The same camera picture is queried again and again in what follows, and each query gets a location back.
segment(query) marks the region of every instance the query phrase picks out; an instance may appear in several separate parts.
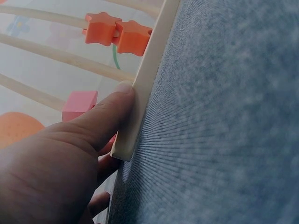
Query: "blue-gray textile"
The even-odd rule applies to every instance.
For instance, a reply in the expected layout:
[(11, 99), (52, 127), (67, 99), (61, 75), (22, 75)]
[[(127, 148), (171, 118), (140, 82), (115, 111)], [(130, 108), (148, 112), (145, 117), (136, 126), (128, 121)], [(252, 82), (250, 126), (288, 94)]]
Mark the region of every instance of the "blue-gray textile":
[(299, 224), (299, 0), (182, 0), (110, 224)]

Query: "orange star bead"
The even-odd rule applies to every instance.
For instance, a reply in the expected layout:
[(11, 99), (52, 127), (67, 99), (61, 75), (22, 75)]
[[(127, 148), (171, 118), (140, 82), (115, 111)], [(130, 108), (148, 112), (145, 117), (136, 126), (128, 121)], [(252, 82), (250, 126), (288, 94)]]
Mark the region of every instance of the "orange star bead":
[(100, 43), (105, 46), (110, 46), (115, 36), (115, 22), (122, 21), (104, 12), (86, 14), (85, 20), (88, 22), (88, 28), (83, 29), (83, 34), (86, 35), (85, 43)]
[(118, 53), (132, 53), (143, 56), (153, 31), (152, 28), (130, 20), (129, 22), (117, 21), (116, 30), (120, 34), (118, 37), (113, 38), (112, 43), (117, 45)]

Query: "wooden rod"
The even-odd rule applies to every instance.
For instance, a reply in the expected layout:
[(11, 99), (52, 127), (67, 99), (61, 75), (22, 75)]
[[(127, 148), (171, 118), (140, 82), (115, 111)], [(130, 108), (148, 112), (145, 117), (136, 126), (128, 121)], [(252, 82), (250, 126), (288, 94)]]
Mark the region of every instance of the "wooden rod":
[(0, 13), (21, 15), (29, 18), (46, 20), (51, 22), (58, 22), (65, 25), (86, 29), (88, 22), (73, 16), (61, 15), (45, 11), (39, 11), (29, 8), (13, 7), (13, 6), (0, 6)]
[(62, 111), (65, 105), (65, 102), (61, 99), (36, 90), (2, 74), (0, 74), (0, 85), (57, 111)]
[(134, 2), (133, 0), (105, 0), (105, 1), (145, 12), (155, 18), (157, 18), (160, 14), (160, 8), (145, 3)]
[(63, 62), (87, 71), (91, 71), (98, 75), (111, 78), (117, 81), (133, 81), (135, 78), (135, 75), (129, 72), (121, 71), (108, 65), (89, 60), (84, 57), (73, 55), (65, 51), (54, 49), (41, 44), (18, 39), (16, 37), (8, 36), (5, 34), (0, 34), (0, 43), (7, 44), (22, 50), (26, 50), (37, 55), (48, 57), (53, 60)]

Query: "bead maze toy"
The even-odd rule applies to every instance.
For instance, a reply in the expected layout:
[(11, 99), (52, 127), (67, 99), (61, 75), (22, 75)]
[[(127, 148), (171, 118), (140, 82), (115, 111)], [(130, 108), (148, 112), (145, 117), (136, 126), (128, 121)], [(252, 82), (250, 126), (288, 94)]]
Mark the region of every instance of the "bead maze toy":
[[(144, 56), (136, 76), (81, 56), (5, 34), (0, 34), (0, 43), (117, 81), (133, 81), (133, 87), (136, 91), (135, 105), (128, 125), (118, 132), (111, 152), (113, 157), (128, 161), (135, 147), (151, 88), (180, 0), (165, 0), (161, 10), (145, 4), (133, 3), (129, 0), (107, 1), (132, 7), (153, 17), (158, 17), (155, 28), (142, 26), (136, 21), (122, 21), (121, 18), (112, 17), (105, 12), (86, 14), (86, 17), (81, 19), (39, 10), (0, 5), (0, 13), (20, 15), (82, 28), (86, 44), (99, 43), (104, 46), (114, 44), (117, 46), (118, 53)], [(97, 91), (74, 91), (70, 94), (67, 102), (64, 102), (2, 74), (0, 74), (0, 85), (60, 111), (63, 122), (72, 120), (92, 109), (96, 105), (98, 95)]]

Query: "pink cube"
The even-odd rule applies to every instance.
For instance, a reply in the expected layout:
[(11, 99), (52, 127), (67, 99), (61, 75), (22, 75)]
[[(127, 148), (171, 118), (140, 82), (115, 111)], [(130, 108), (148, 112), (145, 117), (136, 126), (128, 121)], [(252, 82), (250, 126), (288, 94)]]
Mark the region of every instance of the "pink cube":
[(89, 111), (97, 104), (98, 91), (73, 91), (65, 103), (61, 115), (67, 122)]

